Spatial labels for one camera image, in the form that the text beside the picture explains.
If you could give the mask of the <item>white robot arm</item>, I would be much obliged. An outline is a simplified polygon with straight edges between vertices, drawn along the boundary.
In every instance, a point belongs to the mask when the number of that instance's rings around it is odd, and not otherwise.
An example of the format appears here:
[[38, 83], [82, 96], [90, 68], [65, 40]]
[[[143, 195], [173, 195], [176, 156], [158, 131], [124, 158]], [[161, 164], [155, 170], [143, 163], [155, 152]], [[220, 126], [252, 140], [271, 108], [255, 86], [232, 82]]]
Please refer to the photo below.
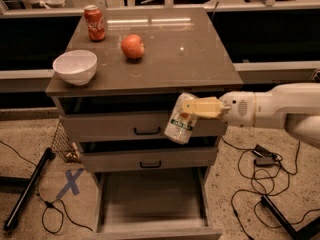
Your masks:
[[230, 126], [284, 129], [291, 137], [320, 148], [320, 84], [293, 83], [267, 92], [233, 91], [220, 98], [184, 101], [182, 111], [215, 118]]

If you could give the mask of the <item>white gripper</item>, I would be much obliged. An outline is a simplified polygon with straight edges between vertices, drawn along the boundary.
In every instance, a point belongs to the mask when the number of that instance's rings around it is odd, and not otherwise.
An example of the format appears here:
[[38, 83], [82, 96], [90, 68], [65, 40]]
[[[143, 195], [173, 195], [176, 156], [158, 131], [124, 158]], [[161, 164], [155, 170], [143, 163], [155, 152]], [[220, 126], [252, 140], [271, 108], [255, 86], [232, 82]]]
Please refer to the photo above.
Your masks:
[[255, 121], [256, 97], [253, 92], [233, 91], [216, 97], [185, 100], [184, 113], [203, 118], [218, 118], [230, 126], [252, 127]]

